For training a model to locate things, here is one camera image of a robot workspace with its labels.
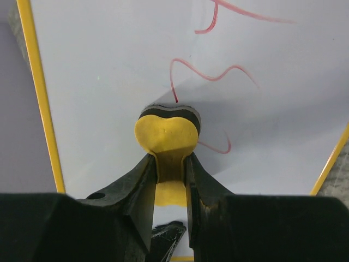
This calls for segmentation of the yellow framed whiteboard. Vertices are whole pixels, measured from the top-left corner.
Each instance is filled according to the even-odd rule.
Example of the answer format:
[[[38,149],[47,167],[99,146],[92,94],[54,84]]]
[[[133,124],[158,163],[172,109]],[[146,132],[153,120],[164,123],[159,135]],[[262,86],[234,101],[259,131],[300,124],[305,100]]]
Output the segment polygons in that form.
[[[232,261],[348,261],[348,208],[315,196],[348,125],[348,1],[18,1],[55,183],[62,261],[115,261],[78,202],[148,153],[150,105],[201,118],[193,153],[226,187]],[[145,261],[191,260],[186,207],[156,206]]]

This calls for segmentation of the yellow bone-shaped eraser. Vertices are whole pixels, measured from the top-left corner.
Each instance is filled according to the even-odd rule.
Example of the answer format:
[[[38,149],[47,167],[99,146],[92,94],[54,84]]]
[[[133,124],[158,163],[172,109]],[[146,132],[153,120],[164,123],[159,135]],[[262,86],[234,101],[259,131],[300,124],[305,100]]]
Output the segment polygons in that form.
[[[200,131],[200,114],[190,106],[155,104],[141,112],[134,132],[156,161],[156,206],[186,207],[184,162],[196,148]]]

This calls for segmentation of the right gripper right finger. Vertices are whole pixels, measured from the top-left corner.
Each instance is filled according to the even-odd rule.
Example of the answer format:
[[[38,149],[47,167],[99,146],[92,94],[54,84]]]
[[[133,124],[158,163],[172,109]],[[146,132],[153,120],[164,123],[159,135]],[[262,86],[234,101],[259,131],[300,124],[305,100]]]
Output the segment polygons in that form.
[[[185,160],[189,247],[195,261],[232,261],[226,198],[232,193],[192,153]]]

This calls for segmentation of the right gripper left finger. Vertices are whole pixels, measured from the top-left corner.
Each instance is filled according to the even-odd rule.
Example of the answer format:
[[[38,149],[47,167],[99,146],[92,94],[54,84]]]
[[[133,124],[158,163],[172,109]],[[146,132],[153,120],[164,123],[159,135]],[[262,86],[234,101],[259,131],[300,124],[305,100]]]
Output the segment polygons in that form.
[[[115,261],[145,261],[150,251],[157,166],[147,154],[128,173],[78,202],[101,208],[113,218],[108,232]]]

